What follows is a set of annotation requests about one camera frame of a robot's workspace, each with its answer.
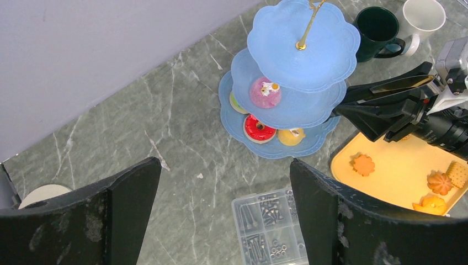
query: yellow bun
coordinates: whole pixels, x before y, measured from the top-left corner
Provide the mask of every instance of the yellow bun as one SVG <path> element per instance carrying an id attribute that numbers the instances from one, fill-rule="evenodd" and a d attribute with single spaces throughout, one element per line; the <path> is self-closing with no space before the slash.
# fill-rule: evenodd
<path id="1" fill-rule="evenodd" d="M 278 130 L 278 140 L 286 146 L 298 145 L 306 137 L 304 130 L 297 128 L 294 130 Z"/>

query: blue plate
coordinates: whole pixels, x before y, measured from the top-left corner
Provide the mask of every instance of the blue plate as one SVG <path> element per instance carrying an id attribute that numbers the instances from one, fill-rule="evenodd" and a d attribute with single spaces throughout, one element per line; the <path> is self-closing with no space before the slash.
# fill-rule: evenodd
<path id="1" fill-rule="evenodd" d="M 261 72 L 280 86 L 302 92 L 324 91 L 356 68 L 359 32 L 333 4 L 325 3 L 317 12 L 307 48 L 296 48 L 312 13 L 308 0 L 282 0 L 255 15 L 248 49 Z"/>
<path id="2" fill-rule="evenodd" d="M 235 111 L 229 103 L 229 94 L 232 90 L 231 72 L 226 73 L 221 79 L 219 97 L 221 101 L 221 122 L 226 131 L 234 139 L 244 143 L 253 153 L 268 159 L 283 157 L 308 156 L 317 152 L 325 142 L 325 136 L 332 131 L 339 122 L 339 117 L 329 119 L 327 122 L 304 129 L 306 137 L 296 146 L 285 146 L 275 136 L 265 144 L 256 144 L 247 139 L 243 131 L 243 123 L 247 115 Z"/>
<path id="3" fill-rule="evenodd" d="M 346 83 L 340 81 L 324 91 L 304 93 L 281 87 L 281 101 L 270 109 L 255 106 L 250 99 L 250 89 L 263 74 L 247 49 L 240 51 L 231 64 L 234 97 L 247 112 L 267 126 L 276 129 L 310 128 L 328 119 L 346 94 Z"/>

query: yellow tray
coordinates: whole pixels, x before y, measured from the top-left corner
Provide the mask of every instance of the yellow tray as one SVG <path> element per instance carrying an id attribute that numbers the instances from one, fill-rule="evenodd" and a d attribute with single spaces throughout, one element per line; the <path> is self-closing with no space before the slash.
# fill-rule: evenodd
<path id="1" fill-rule="evenodd" d="M 359 154 L 370 156 L 375 163 L 375 172 L 368 177 L 353 170 L 351 161 Z M 437 195 L 447 203 L 448 212 L 467 191 L 468 185 L 463 189 L 453 187 L 447 195 L 441 196 L 427 187 L 427 177 L 433 171 L 446 172 L 452 161 L 466 165 L 464 160 L 415 136 L 388 143 L 383 139 L 371 142 L 360 133 L 333 158 L 331 172 L 350 187 L 411 210 L 412 203 L 419 203 L 431 194 Z"/>

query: clear plastic compartment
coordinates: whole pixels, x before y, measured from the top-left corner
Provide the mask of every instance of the clear plastic compartment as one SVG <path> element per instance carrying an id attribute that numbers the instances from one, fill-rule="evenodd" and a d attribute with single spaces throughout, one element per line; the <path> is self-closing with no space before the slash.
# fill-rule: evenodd
<path id="1" fill-rule="evenodd" d="M 234 201 L 233 208 L 240 236 L 249 236 L 263 231 L 260 206 L 255 198 Z"/>
<path id="2" fill-rule="evenodd" d="M 246 265 L 308 264 L 291 188 L 232 201 Z"/>
<path id="3" fill-rule="evenodd" d="M 291 214 L 291 219 L 294 224 L 299 223 L 299 217 L 297 215 L 296 201 L 294 200 L 293 190 L 287 189 L 285 191 L 286 199 L 288 201 L 289 213 Z"/>
<path id="4" fill-rule="evenodd" d="M 302 236 L 301 227 L 299 225 L 294 226 L 294 234 L 296 235 L 297 249 L 301 257 L 307 257 L 306 245 L 304 244 L 304 238 Z"/>
<path id="5" fill-rule="evenodd" d="M 291 226 L 268 231 L 267 245 L 268 255 L 273 264 L 298 259 L 296 236 Z"/>
<path id="6" fill-rule="evenodd" d="M 278 229 L 292 224 L 288 202 L 284 192 L 258 196 L 263 225 L 266 230 Z"/>
<path id="7" fill-rule="evenodd" d="M 241 238 L 242 252 L 248 265 L 270 265 L 265 234 L 255 234 Z"/>

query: dark green mug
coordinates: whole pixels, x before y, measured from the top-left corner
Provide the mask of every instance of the dark green mug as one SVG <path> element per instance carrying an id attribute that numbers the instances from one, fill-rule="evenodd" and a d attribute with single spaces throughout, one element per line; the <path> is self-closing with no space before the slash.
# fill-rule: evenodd
<path id="1" fill-rule="evenodd" d="M 405 42 L 396 38 L 400 29 L 398 19 L 383 7 L 367 7 L 361 10 L 353 25 L 361 35 L 361 44 L 356 53 L 358 62 L 366 62 L 372 58 L 392 58 L 400 55 L 405 49 Z M 396 44 L 401 49 L 380 54 L 388 44 Z"/>

